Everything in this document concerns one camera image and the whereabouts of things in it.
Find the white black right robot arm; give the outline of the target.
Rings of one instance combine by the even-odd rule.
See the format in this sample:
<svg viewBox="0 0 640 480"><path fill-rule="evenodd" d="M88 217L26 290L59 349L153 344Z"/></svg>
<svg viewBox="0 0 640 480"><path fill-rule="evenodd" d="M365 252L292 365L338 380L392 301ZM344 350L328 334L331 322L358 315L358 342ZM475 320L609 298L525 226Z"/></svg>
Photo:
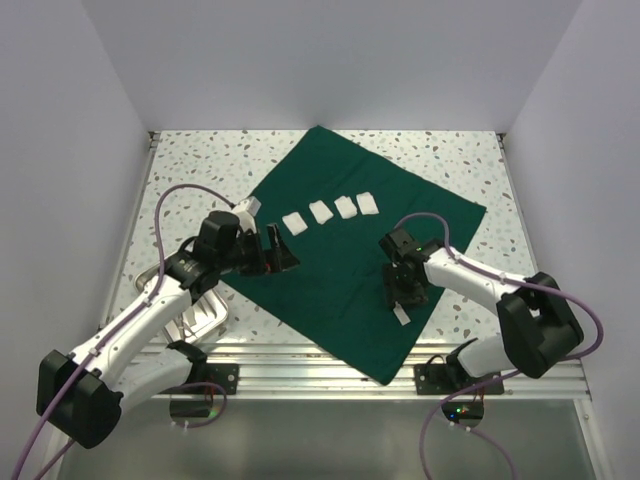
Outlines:
<svg viewBox="0 0 640 480"><path fill-rule="evenodd" d="M481 379L517 370L537 379L584 340L555 280L544 273L509 275L468 259L439 240L422 244L396 228L380 241L388 306L405 311L428 301L432 287L452 290L494 314L498 334L472 339L448 354L441 367L451 389L468 392Z"/></svg>

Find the stainless steel tray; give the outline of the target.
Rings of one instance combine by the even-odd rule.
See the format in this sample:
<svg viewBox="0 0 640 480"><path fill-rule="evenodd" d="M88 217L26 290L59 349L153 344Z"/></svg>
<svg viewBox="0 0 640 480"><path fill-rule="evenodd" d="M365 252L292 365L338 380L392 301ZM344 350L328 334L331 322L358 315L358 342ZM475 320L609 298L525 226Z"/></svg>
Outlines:
<svg viewBox="0 0 640 480"><path fill-rule="evenodd" d="M159 268L155 267L139 274L134 281L140 294L137 302L149 300L150 307L145 307L137 317L141 326L131 331L142 333L145 340L160 336L167 344L175 341L201 344L228 318L228 306L214 289L196 298L168 274L163 276L159 288L158 280Z"/></svg>

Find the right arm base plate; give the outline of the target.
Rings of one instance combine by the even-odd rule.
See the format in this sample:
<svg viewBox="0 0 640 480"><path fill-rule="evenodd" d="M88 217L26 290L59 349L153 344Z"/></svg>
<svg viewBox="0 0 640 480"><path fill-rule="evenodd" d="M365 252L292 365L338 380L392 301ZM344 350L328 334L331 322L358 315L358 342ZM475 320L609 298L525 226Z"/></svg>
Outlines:
<svg viewBox="0 0 640 480"><path fill-rule="evenodd" d="M424 363L413 367L415 390L419 396L450 395L472 385L495 380L499 376L500 373L495 372L472 378L464 372L451 373L449 366L443 363Z"/></svg>

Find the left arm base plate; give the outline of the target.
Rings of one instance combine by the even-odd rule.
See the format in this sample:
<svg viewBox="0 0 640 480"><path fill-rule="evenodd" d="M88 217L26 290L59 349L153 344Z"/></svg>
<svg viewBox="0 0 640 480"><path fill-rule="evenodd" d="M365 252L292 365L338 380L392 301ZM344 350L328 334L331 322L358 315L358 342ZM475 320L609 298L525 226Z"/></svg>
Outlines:
<svg viewBox="0 0 640 480"><path fill-rule="evenodd" d="M206 363L192 369L185 383L166 390L171 394L204 395L216 393L211 384L224 389L227 395L235 395L240 379L240 367L236 363Z"/></svg>

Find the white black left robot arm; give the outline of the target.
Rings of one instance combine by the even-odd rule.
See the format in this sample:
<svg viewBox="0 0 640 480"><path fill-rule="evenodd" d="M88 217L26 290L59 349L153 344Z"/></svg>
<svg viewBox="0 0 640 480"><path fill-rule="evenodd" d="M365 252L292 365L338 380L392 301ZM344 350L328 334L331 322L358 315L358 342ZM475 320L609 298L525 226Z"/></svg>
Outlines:
<svg viewBox="0 0 640 480"><path fill-rule="evenodd" d="M199 233L164 260L153 287L69 354L40 363L36 412L86 449L102 443L130 408L172 388L193 393L208 379L206 354L188 340L170 342L153 359L133 358L227 273L261 276L299 266L275 223L264 248L250 215L213 211Z"/></svg>

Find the white strip packet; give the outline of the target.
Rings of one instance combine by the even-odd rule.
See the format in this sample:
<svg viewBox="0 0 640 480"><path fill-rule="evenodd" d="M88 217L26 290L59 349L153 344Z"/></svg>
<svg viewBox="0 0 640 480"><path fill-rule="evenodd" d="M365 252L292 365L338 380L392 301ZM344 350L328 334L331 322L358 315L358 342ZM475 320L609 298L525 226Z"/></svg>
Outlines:
<svg viewBox="0 0 640 480"><path fill-rule="evenodd" d="M411 322L409 315L401 305L396 304L393 308L393 313L402 326L405 326Z"/></svg>

